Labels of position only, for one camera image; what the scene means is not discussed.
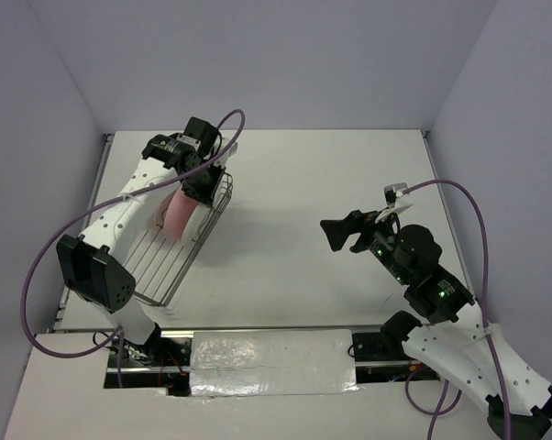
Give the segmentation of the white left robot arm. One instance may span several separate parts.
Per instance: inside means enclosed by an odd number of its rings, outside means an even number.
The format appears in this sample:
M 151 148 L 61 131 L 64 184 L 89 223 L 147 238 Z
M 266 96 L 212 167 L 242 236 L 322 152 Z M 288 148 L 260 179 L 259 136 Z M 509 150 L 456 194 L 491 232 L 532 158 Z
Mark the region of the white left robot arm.
M 175 243 L 194 237 L 215 207 L 224 179 L 228 155 L 222 144 L 219 129 L 196 117 L 181 133 L 153 137 L 120 191 L 120 202 L 56 245 L 66 287 L 123 331 L 118 352 L 141 365 L 171 362 L 181 348 L 162 336 L 139 304 L 137 282 L 125 266 L 129 251 L 148 226 L 161 226 Z

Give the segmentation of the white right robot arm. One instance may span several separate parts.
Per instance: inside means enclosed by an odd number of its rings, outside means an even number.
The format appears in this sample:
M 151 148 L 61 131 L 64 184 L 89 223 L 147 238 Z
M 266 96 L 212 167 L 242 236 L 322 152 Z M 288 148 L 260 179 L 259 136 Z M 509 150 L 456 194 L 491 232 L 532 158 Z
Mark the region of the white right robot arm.
M 353 211 L 323 220 L 329 246 L 369 251 L 405 288 L 411 313 L 395 313 L 381 327 L 390 358 L 422 361 L 473 400 L 501 439 L 541 439 L 552 425 L 552 382 L 531 368 L 496 324 L 485 325 L 474 295 L 439 259 L 442 248 L 421 225 L 397 224 L 392 214 Z

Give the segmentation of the white strawberry pattern plate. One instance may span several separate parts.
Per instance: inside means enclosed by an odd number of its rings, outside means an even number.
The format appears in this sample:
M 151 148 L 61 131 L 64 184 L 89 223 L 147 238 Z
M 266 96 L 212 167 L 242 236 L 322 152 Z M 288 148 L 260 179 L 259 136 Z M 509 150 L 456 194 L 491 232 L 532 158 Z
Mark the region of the white strawberry pattern plate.
M 202 203 L 188 203 L 183 207 L 180 216 L 181 241 L 189 241 L 198 235 L 199 229 L 211 213 L 211 208 Z

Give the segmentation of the pink plate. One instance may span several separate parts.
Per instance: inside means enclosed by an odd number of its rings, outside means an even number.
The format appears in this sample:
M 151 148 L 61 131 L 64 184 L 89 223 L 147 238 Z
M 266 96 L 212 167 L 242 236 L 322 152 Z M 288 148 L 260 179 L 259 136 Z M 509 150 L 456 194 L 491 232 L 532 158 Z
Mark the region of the pink plate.
M 184 229 L 197 207 L 198 202 L 178 189 L 171 197 L 163 220 L 165 236 L 172 241 L 182 238 Z

